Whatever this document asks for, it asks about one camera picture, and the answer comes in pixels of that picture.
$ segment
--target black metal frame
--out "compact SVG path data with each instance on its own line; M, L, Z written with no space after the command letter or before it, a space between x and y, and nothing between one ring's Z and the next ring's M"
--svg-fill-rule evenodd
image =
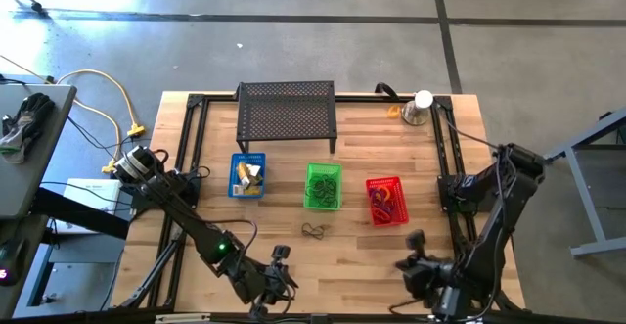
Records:
M115 215L89 208L63 195L39 187L30 212L82 226L92 231L125 240L129 223Z
M192 153L192 162L190 170L198 168L200 163L202 141L204 139L204 129L206 127L206 119L208 116L208 106L211 101L234 101L232 95L204 95L204 94L190 94L187 99L187 108L185 111L185 119L183 120L183 130L181 133L180 141L178 143L178 152L176 153L176 163L174 167L177 170L183 169L185 162L185 153L187 151L187 144L189 142L189 133L192 126L192 119L194 116L194 110L201 108L200 121L198 125L198 131L196 132L196 140L194 142L194 150ZM198 191L191 200L186 201L194 206L198 202ZM172 219L169 216L165 216L163 219L163 226L160 233L160 239L158 241L158 248L156 252L156 259L159 259L169 243L169 237L172 228ZM178 284L180 281L180 271L183 263L183 255L185 253L185 241L187 235L184 232L180 233L177 238L176 253L174 254L174 262L172 266L172 274L167 288L167 298L164 302L164 306L168 308L174 308L176 303L176 296L178 293ZM158 291L160 289L161 274L159 273L148 294L148 307L156 307L158 302Z
M452 99L449 96L436 97L434 104L430 106L430 113L432 115L432 124L434 125L434 129L435 129L435 140L436 140L437 151L439 153L439 167L441 169L441 175L437 177L437 180L438 180L438 185L442 186L442 183L445 183L445 181L455 178L455 176L450 174L449 167L448 167L448 161L447 161L446 152L445 152L445 143L443 141L443 134L441 133L442 128L441 128L441 121L440 121L439 114L438 114L439 110L443 110L445 117L446 117L445 119L447 120L448 123L450 123L450 124L446 123L446 125L448 125L448 130L450 132L452 156L454 159L454 164L455 164L457 174L465 174L466 170L463 164L463 155L461 153L461 143L459 141L459 134L457 133L455 129L452 128L452 126L454 127L457 126L457 122L454 117ZM442 193L444 190L445 189L441 187L439 188L441 207L442 207L442 210L448 214L448 218L450 221L450 232L452 234L453 249L455 250L455 255L458 255L461 251L461 246L465 242L465 237L461 233L459 223L457 220L457 214L459 213L465 220L466 230L467 230L467 235L468 235L467 240L470 242L474 241L477 237L476 224L473 221L473 215L471 213L461 212L460 210L451 208L451 206L448 203L447 196L445 196Z
M244 324L242 320L248 319L243 313L210 313L204 320L211 322L230 323L237 322ZM428 319L426 314L300 314L289 317L290 322L298 322L301 319L304 323L424 323ZM531 323L553 323L553 324L615 324L603 320L569 318L554 315L535 314L530 311L488 311L482 316L482 320L474 321L482 323L498 324L531 324Z
M30 323L64 323L64 324L110 324L110 323L146 323L154 324L158 315L171 314L174 312L170 307L155 308L118 308L107 311L77 311L71 314L44 315L11 319L12 324Z
M435 97L435 105L431 106L432 112L432 124L434 126L435 131L435 141L437 146L437 152L439 156L439 166L441 167L442 175L449 175L448 162L446 159L445 153L445 144L443 141L443 134L441 131L441 123L439 120L439 109L444 110L446 115L446 119L450 121L452 124L455 124L454 112L452 108L452 100L450 96L436 96ZM337 103L407 103L412 100L411 96L392 96L392 95L335 95L335 101ZM185 152L187 150L187 145L189 141L190 130L192 126L192 117L194 114L194 110L197 107L201 108L201 117L199 121L199 127L196 134L196 140L194 143L194 152L192 157L191 169L197 168L200 163L201 157L201 146L204 137L204 129L206 127L206 119L208 116L208 106L211 102L237 102L236 94L190 94L187 100L187 108L185 111L185 119L183 121L181 138L178 144L178 152L176 153L176 164L175 167L178 170L181 170L183 167L183 162L185 158ZM459 145L459 136L457 132L450 128L450 137L452 141L452 151L455 159L455 165L458 173L465 172L463 166L463 157L461 153L461 146ZM198 202L198 199L194 201L190 201L192 205ZM455 255L459 254L461 249L456 246L456 241L459 239L460 235L460 227L458 225L458 221L456 218L456 213L454 210L448 209L446 211L448 218L450 220L450 229L452 234L452 242L455 250ZM464 218L466 219L466 226L468 227L468 236L470 240L475 239L475 225L473 223L473 217L471 215L464 214ZM156 258L158 259L167 245L169 244L169 235L171 233L172 220L168 216L163 220L163 227L160 234L160 239L158 243L158 252L156 254ZM169 282L169 287L167 291L167 298L164 302L164 306L168 308L174 308L176 303L176 295L178 290L178 284L180 281L180 271L183 261L184 254L184 244L185 244L186 235L181 233L179 238L179 247L176 250L176 254L174 255L172 273ZM155 279L151 289L150 294L148 295L148 307L157 306L158 301L158 291L160 289L160 280L161 276L158 275Z

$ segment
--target yellow cable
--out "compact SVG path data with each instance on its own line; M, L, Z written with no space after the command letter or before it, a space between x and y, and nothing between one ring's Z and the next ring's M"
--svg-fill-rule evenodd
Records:
M80 70L75 70L72 73L68 73L64 76L62 76L61 78L59 78L59 80L57 80L57 84L61 83L62 81L64 81L66 78L76 75L76 74L81 74L81 73L94 73L94 74L98 74L103 76L104 78L110 80L113 84L115 84L115 86L117 86L117 88L119 88L119 91L121 91L121 94L124 96L124 100L126 101L126 107L128 108L128 113L130 114L130 120L133 122L134 125L137 124L137 121L135 120L135 114L133 113L132 107L130 106L130 99L128 99L128 94L126 93L126 90L124 89L124 87L121 86L121 84L119 84L115 79L113 79L110 75L99 71L99 70L95 70L95 69L80 69Z
M50 82L48 79L46 79L46 78L42 77L41 75L39 75L39 74L37 74L37 73L33 72L32 70L27 69L27 68L25 68L24 66L22 66L22 65L20 65L20 64L17 64L17 63L16 63L16 62L14 62L13 60L6 58L6 57L5 57L5 56L3 56L3 55L0 55L0 57L1 57L1 58L3 58L3 59L4 59L4 60L6 60L6 61L8 61L8 62L12 63L13 65L15 65L15 66L19 67L20 69L23 69L23 70L27 71L28 73L30 73L30 74L32 74L32 75L34 75L34 76L36 76L37 78L41 79L44 83L48 83L48 84L51 84L51 85L54 85L54 84L55 84L55 83ZM128 104L128 108L129 108L129 111L130 111L130 103L128 102L128 97L126 96L125 91L124 91L124 89L122 88L122 86L121 86L121 85L119 85L119 83L117 83L117 82L116 82L113 78L111 78L109 75L107 75L107 74L105 74L105 73L103 73L103 72L98 72L98 71L96 71L96 70L92 70L92 69L77 70L77 71L75 71L75 72L72 72L72 73L66 74L66 75L64 75L63 77L61 77L61 79L59 79L58 83L60 83L62 80L66 79L67 77L69 77L69 76L71 76L71 75L78 74L78 73L81 73L81 72L84 72L84 71L96 72L97 74L101 74L101 75L103 75L104 77L106 77L107 79L109 79L110 81L112 81L113 83L115 83L115 85L117 85L117 87L118 87L118 88L122 91L122 93L124 94L124 98L126 98L126 103ZM109 115L107 115L107 114L105 114L105 113L101 112L100 110L98 110L98 109L94 109L94 108L92 108L92 107L90 107L90 106L88 106L88 105L85 105L85 104L81 103L80 101L78 101L78 99L74 99L74 103L75 103L75 104L77 104L78 106L80 106L80 107L82 107L82 108L86 109L86 110L89 110L89 111L91 111L91 112L93 112L93 113L96 113L96 114L101 115L101 116L103 116L104 118L108 119L108 120L112 123L113 127L115 128L115 139L116 139L116 144L115 144L115 154L113 154L113 159L109 161L109 163L107 164L107 166L104 166L104 167L102 168L102 172L103 172L103 173L109 173L109 172L111 172L111 171L113 170L113 164L115 163L115 160L117 159L117 155L119 154L119 149L120 149L119 145L120 145L120 143L121 143L121 139L120 139L120 136L119 136L119 126L117 125L117 123L115 122L115 120L114 120L114 119L112 119ZM131 116L131 120L133 121L133 127L136 127L137 125L136 125L136 123L135 123L135 121L134 121L134 117L133 117L133 114L132 114L132 112L131 112L131 111L130 111L130 116Z

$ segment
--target plastic basket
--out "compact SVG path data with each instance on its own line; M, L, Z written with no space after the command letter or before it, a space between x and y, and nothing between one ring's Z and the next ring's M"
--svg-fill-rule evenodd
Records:
M321 178L333 181L336 185L335 200L330 206L309 193L316 180ZM306 184L304 186L304 207L320 210L339 210L341 208L341 165L335 163L313 163L306 168Z
M402 184L399 177L374 178L365 181L365 188L370 199L370 193L375 188L385 187L389 190L391 197L388 203L391 205L390 220L384 221L375 216L374 204L370 200L370 214L372 215L372 223L374 226L391 226L400 225L409 222L409 213L407 212L407 204L404 200L404 192L402 192Z
M261 187L260 195L234 195L233 185L239 184L239 175L237 174L237 165L239 162L245 162L261 166L260 174L263 180L258 184ZM231 158L231 177L228 181L228 197L230 198L261 198L265 194L265 153L235 153Z

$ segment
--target green object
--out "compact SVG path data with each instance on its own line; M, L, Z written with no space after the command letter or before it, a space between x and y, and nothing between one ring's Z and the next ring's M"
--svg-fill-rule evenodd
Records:
M341 208L341 165L311 162L306 168L304 207L320 210Z

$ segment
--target desk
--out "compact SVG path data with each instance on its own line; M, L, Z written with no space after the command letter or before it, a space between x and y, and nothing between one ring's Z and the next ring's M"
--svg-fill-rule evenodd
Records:
M15 286L0 287L0 318L11 317L13 314L48 221L48 217L44 215L28 216L20 221L16 218L26 216L30 209L71 109L76 88L69 85L0 85L0 116L14 116L22 100L34 93L44 93L55 103L54 110L43 125L41 137L24 163L10 164L0 158L0 242L13 237L14 232L16 236L28 240L22 279Z
M172 168L188 94L164 92L152 149L165 149L172 157ZM478 101L474 95L452 96L459 129L484 138L485 131ZM211 103L204 131L200 165L211 169L202 181L198 213L207 219L247 218L257 222L259 236L248 254L269 262L274 245L291 246L286 264L299 285L290 313L387 314L392 303L405 301L401 274L393 262L405 258L404 239L421 228L426 234L427 252L451 256L447 218L439 209L435 185L439 162L432 124L414 127L401 119L386 118L391 104L337 103L338 139L336 151L328 151L326 141L256 142L254 151L267 155L266 192L260 200L227 197L230 159L239 150L235 140L236 103ZM444 139L449 141L444 131ZM186 161L193 147L188 147ZM491 163L487 147L461 137L466 171L476 173ZM343 204L340 211L315 212L303 208L304 180L309 162L334 162L343 166ZM373 227L365 192L367 178L397 175L409 208L406 225ZM486 214L476 217L478 230ZM157 253L163 213L151 210L134 221L117 274L112 304L130 296L153 265ZM303 222L328 224L322 241L300 234ZM249 226L229 224L243 242L250 236ZM511 245L506 248L507 264L502 288L509 298L524 307ZM165 297L168 281L161 283L160 299ZM270 308L281 311L283 303ZM419 304L412 308L429 313ZM198 258L193 241L187 240L182 264L176 311L244 312L249 310L235 296L228 280L216 279Z
M0 287L0 319L11 317L24 286L28 270L34 260L48 216L84 226L94 231L108 233L124 239L128 222L108 213L88 208L56 193L40 188L39 184L66 123L76 88L69 85L6 84L0 85L0 116L17 113L23 99L43 93L55 103L54 110L42 126L42 135L21 164L10 164L0 159L0 243L12 238L28 240L22 279L17 285ZM33 297L40 297L45 290L47 276L52 266L40 271L41 281L33 290Z

